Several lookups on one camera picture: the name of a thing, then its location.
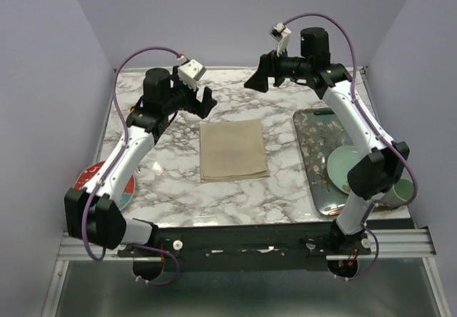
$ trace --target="marble surface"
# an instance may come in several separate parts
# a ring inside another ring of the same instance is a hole
[[[268,178],[200,183],[199,124],[201,120],[180,111],[155,148],[135,173],[136,192],[123,210],[127,218],[141,218],[164,226],[215,226],[258,223],[329,221],[313,206],[301,159],[293,113],[325,106],[304,86],[286,82],[267,94],[243,87],[253,69],[207,71],[199,82],[208,86],[218,105],[206,121],[262,119]],[[142,95],[144,71],[122,73],[117,94],[124,117]],[[357,90],[367,103],[361,77]],[[111,109],[101,159],[106,159],[121,136],[121,122]],[[409,217],[407,208],[373,213],[371,218]]]

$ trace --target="purple wall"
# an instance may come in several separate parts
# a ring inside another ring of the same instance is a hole
[[[411,147],[420,182],[411,213],[430,228],[448,302],[457,315],[457,0],[408,0],[370,63],[386,130]]]
[[[0,0],[0,315],[40,316],[113,72],[77,0]]]
[[[150,45],[166,45],[206,65],[257,65],[275,45],[269,28],[294,15],[329,14],[354,40],[359,64],[368,64],[406,0],[78,0],[106,55],[118,66],[126,54]],[[299,31],[327,26],[334,61],[348,63],[343,37],[326,21],[291,25],[290,49],[299,53]],[[165,54],[147,54],[130,67],[173,64]]]

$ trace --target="folded cloth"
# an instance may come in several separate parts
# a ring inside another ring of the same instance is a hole
[[[260,119],[200,124],[202,183],[269,176]]]

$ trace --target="red plate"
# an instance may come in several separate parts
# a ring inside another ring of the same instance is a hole
[[[76,183],[74,184],[74,188],[76,190],[81,189],[84,184],[91,180],[93,176],[99,171],[99,169],[103,166],[105,161],[95,163],[94,165],[88,167],[79,177],[78,180],[76,180]],[[126,188],[124,189],[124,192],[122,193],[121,196],[121,201],[119,202],[118,208],[121,211],[123,208],[127,206],[127,204],[130,202],[131,197],[134,195],[135,192],[135,178],[134,176],[131,176],[129,181],[127,182]]]

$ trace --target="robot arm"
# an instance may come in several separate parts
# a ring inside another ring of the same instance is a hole
[[[328,34],[322,28],[307,28],[301,31],[301,57],[288,57],[285,46],[291,32],[283,24],[275,25],[270,34],[278,41],[275,51],[260,58],[257,71],[244,84],[248,89],[268,91],[268,78],[274,78],[279,87],[289,78],[297,82],[306,80],[318,97],[332,108],[351,136],[360,161],[349,171],[351,188],[343,212],[331,228],[331,243],[338,248],[354,242],[363,233],[363,223],[373,208],[371,199],[391,189],[401,176],[403,164],[375,135],[368,121],[362,117],[351,95],[351,76],[341,64],[330,62]],[[385,140],[405,158],[409,148],[406,143],[396,143],[372,117],[362,101],[361,109],[369,121],[381,132]]]
[[[154,244],[157,226],[147,221],[124,219],[117,204],[140,161],[169,126],[169,115],[185,110],[204,119],[217,104],[208,87],[204,89],[202,101],[196,98],[196,82],[205,71],[200,63],[190,60],[175,66],[172,74],[159,68],[146,72],[144,94],[132,107],[126,120],[128,139],[124,133],[96,175],[81,190],[70,188],[65,195],[66,222],[70,236],[82,238],[84,206],[96,190],[87,220],[87,234],[91,243],[109,249],[114,249],[121,243]],[[125,147],[125,150],[120,158],[116,158],[121,147]],[[102,183],[101,175],[113,162],[116,165]]]

